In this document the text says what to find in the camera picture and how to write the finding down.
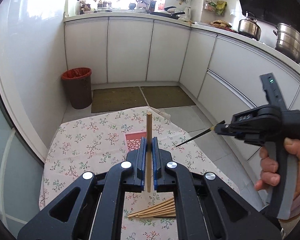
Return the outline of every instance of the frying pan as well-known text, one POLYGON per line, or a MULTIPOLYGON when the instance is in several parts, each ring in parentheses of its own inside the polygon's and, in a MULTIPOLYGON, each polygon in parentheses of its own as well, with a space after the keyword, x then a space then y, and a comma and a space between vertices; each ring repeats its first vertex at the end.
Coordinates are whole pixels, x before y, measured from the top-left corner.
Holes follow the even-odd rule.
POLYGON ((167 17, 167 18, 171 18, 171 19, 176 19, 178 20, 179 19, 179 16, 178 15, 182 15, 182 14, 185 14, 185 12, 176 12, 176 13, 170 13, 168 12, 169 9, 171 8, 176 8, 175 6, 169 6, 169 7, 166 7, 164 9, 164 11, 156 11, 156 12, 151 12, 150 14, 152 15, 158 15, 158 16, 163 16, 163 17, 167 17))

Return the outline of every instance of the bottle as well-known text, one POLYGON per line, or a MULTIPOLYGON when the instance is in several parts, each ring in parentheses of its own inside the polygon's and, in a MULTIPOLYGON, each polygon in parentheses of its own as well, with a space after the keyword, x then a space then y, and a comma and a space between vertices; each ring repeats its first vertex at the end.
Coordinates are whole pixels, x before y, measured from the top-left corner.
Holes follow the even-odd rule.
POLYGON ((164 10, 164 3, 162 2, 162 0, 160 0, 159 6, 158 6, 158 11, 163 11, 163 10, 164 10))
POLYGON ((99 2, 98 2, 98 8, 100 8, 102 6, 103 6, 103 2, 102 2, 102 0, 99 0, 99 2))

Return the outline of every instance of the black stick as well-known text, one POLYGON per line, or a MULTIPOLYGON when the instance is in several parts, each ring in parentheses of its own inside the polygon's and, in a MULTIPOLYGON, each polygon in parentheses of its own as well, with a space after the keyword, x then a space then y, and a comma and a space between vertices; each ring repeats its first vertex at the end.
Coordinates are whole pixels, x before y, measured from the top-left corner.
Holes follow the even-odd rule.
MULTIPOLYGON (((223 120, 223 121, 221 121, 221 122, 218 123, 218 124, 223 124, 223 123, 226 123, 226 121, 223 120)), ((198 137, 200 137, 200 136, 202 136, 202 135, 205 135, 205 134, 208 133, 208 132, 211 132, 211 130, 213 130, 213 128, 214 128, 214 126, 210 127, 209 129, 203 131, 202 133, 197 134, 196 136, 192 137, 191 139, 189 139, 189 140, 187 140, 187 141, 185 141, 185 142, 183 142, 183 143, 180 143, 180 144, 177 145, 176 147, 179 147, 179 146, 181 146, 181 145, 183 145, 183 144, 185 144, 185 143, 187 143, 187 142, 191 142, 192 140, 197 139, 198 137)))

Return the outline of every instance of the chopstick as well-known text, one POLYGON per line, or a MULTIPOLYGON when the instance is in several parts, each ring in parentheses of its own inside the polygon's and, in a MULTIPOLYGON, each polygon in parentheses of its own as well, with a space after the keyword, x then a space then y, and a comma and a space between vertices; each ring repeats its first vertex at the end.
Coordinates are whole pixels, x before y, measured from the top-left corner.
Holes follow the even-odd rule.
POLYGON ((156 213, 156 214, 146 215, 146 216, 138 216, 138 217, 140 217, 140 218, 149 218, 149 217, 159 216, 159 215, 175 215, 175 214, 176 214, 176 209, 172 208, 172 209, 169 209, 167 211, 159 212, 159 213, 156 213))
POLYGON ((150 212, 150 211, 152 211, 152 210, 161 208, 161 207, 166 206, 166 205, 171 204, 171 203, 174 203, 174 198, 173 198, 173 197, 172 197, 172 198, 169 198, 169 199, 167 199, 167 200, 165 200, 165 201, 162 201, 161 203, 156 204, 156 205, 154 205, 154 206, 152 206, 152 207, 148 207, 148 208, 146 208, 146 209, 143 209, 143 210, 140 210, 140 211, 131 213, 131 214, 128 215, 128 218, 135 217, 135 216, 137 216, 137 214, 139 214, 139 213, 150 212))
POLYGON ((167 205, 167 206, 163 206, 163 207, 161 207, 161 208, 158 208, 158 209, 155 209, 155 210, 153 210, 153 211, 149 211, 149 212, 142 212, 142 213, 139 213, 137 216, 139 217, 139 216, 146 216, 146 215, 151 215, 151 214, 156 214, 156 213, 158 213, 158 212, 162 212, 162 211, 165 211, 165 210, 169 210, 169 209, 171 209, 171 208, 174 208, 174 203, 171 203, 171 204, 169 204, 169 205, 167 205))

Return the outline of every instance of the stainless steel pot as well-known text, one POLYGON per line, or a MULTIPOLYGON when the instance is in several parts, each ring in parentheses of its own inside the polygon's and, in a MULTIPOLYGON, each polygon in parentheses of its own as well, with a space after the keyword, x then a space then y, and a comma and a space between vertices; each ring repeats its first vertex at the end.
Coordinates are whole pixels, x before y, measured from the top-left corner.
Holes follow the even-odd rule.
POLYGON ((278 31, 273 31, 277 35, 275 49, 299 64, 300 32, 285 23, 278 23, 276 28, 278 31))
POLYGON ((244 36, 247 36, 249 38, 253 38, 253 39, 256 39, 257 41, 259 41, 260 36, 261 36, 261 28, 256 23, 256 20, 248 18, 248 13, 250 13, 250 12, 247 12, 246 19, 240 20, 238 32, 241 35, 244 35, 244 36))

